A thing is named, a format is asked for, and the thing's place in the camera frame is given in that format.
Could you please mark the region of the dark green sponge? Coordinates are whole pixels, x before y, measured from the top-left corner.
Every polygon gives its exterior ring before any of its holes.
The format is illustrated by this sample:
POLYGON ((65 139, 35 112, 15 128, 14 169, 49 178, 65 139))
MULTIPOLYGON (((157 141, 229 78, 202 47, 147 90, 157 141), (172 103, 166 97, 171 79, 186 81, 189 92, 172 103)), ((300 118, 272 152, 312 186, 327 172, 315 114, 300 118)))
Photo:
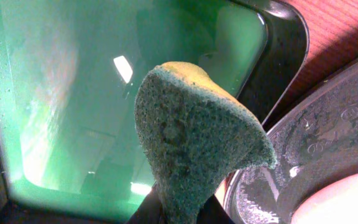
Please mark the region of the dark green sponge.
POLYGON ((277 163, 259 120, 192 63, 149 71, 134 120, 169 223, 195 223, 230 172, 277 163))

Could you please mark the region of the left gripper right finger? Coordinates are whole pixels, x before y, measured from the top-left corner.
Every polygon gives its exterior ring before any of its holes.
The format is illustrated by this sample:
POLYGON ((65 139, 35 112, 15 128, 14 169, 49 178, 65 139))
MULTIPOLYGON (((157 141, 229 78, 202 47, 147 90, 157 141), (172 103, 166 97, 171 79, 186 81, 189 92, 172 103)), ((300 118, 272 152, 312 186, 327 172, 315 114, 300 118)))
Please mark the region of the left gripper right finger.
POLYGON ((210 196, 197 216, 197 224, 234 224, 215 195, 210 196))

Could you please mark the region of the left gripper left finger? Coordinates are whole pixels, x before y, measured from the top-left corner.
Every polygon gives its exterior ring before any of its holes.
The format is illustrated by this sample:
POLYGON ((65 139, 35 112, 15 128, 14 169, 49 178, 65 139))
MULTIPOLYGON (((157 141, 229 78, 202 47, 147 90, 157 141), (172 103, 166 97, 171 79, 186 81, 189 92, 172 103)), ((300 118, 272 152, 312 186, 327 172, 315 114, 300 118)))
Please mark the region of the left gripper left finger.
POLYGON ((126 224, 167 224, 157 187, 158 185, 152 186, 152 190, 126 224))

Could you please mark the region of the white plate front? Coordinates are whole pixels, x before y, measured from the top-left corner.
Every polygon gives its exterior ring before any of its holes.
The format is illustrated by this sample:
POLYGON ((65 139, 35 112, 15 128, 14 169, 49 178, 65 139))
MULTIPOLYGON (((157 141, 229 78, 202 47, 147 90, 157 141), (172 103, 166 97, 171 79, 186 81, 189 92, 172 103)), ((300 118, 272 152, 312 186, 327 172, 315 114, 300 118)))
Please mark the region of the white plate front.
POLYGON ((293 224, 358 224, 358 174, 316 192, 293 214, 293 224))

